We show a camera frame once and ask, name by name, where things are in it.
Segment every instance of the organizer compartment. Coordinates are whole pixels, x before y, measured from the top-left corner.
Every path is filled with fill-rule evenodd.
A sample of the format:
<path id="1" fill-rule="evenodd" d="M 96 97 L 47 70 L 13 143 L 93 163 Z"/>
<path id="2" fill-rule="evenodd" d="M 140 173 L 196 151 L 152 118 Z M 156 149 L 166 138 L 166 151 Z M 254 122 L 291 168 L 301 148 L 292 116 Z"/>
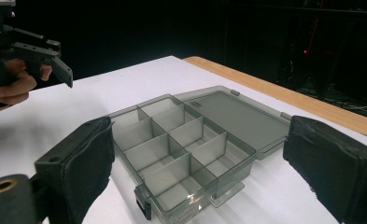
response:
<path id="1" fill-rule="evenodd" d="M 253 161 L 277 150 L 289 130 L 277 111 L 223 87 L 165 94 L 109 116 L 139 207 L 164 224 L 232 198 Z"/>
<path id="2" fill-rule="evenodd" d="M 162 223 L 184 223 L 210 204 L 205 195 L 215 191 L 216 183 L 211 172 L 185 154 L 145 176 L 135 193 L 139 200 L 151 204 Z"/>
<path id="3" fill-rule="evenodd" d="M 141 178 L 184 154 L 187 151 L 167 133 L 124 152 L 124 156 Z"/>

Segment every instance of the plastic organizer box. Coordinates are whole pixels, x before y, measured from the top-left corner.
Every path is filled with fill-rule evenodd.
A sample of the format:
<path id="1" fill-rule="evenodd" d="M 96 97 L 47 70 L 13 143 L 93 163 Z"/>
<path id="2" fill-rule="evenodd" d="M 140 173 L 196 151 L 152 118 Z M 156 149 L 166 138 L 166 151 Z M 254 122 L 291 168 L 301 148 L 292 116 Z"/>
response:
<path id="1" fill-rule="evenodd" d="M 245 185 L 252 162 L 283 147 L 289 115 L 223 86 L 165 94 L 109 115 L 117 156 L 148 220 L 185 223 Z"/>

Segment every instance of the white tabletop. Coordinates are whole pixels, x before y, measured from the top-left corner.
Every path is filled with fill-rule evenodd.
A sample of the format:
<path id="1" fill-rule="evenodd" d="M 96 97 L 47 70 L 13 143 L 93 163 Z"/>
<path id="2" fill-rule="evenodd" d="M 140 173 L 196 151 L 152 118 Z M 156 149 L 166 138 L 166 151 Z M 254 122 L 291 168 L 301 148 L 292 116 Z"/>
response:
<path id="1" fill-rule="evenodd" d="M 367 145 L 367 136 L 170 56 L 76 80 L 72 89 L 60 84 L 31 91 L 27 101 L 0 112 L 0 177 L 34 175 L 34 162 L 88 120 L 166 93 L 216 85 L 240 91 L 278 111 L 318 119 Z M 134 181 L 119 160 L 113 163 L 111 179 L 84 223 L 146 223 L 135 203 Z M 245 188 L 224 205 L 208 206 L 189 223 L 337 223 L 283 160 L 282 149 L 254 161 L 244 184 Z"/>

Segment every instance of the finger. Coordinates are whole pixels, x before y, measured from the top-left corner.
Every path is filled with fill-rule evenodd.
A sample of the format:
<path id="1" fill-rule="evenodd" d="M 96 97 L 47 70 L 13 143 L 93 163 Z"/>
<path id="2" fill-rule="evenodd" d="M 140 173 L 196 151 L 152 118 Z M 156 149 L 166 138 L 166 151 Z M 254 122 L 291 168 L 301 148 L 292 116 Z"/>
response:
<path id="1" fill-rule="evenodd" d="M 25 61 L 21 59 L 12 59 L 5 62 L 5 67 L 11 74 L 18 74 L 21 70 L 25 69 Z"/>
<path id="2" fill-rule="evenodd" d="M 9 86 L 0 87 L 0 98 L 11 97 L 26 93 L 36 86 L 36 81 L 22 70 L 17 74 L 17 81 Z"/>
<path id="3" fill-rule="evenodd" d="M 51 75 L 52 67 L 50 65 L 41 64 L 41 80 L 49 80 L 49 75 Z"/>
<path id="4" fill-rule="evenodd" d="M 19 104 L 25 101 L 28 98 L 29 98 L 29 92 L 25 92 L 25 93 L 18 94 L 15 96 L 8 96 L 8 97 L 0 98 L 0 103 L 6 104 L 6 105 L 16 105 L 16 104 Z"/>

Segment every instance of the transparent lid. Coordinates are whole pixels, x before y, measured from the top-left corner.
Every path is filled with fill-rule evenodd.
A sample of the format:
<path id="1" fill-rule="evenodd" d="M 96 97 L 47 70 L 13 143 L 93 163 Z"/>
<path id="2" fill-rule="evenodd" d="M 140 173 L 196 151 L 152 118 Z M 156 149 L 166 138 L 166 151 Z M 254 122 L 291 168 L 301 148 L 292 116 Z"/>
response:
<path id="1" fill-rule="evenodd" d="M 256 149 L 258 159 L 282 148 L 289 133 L 283 113 L 223 86 L 175 97 Z"/>

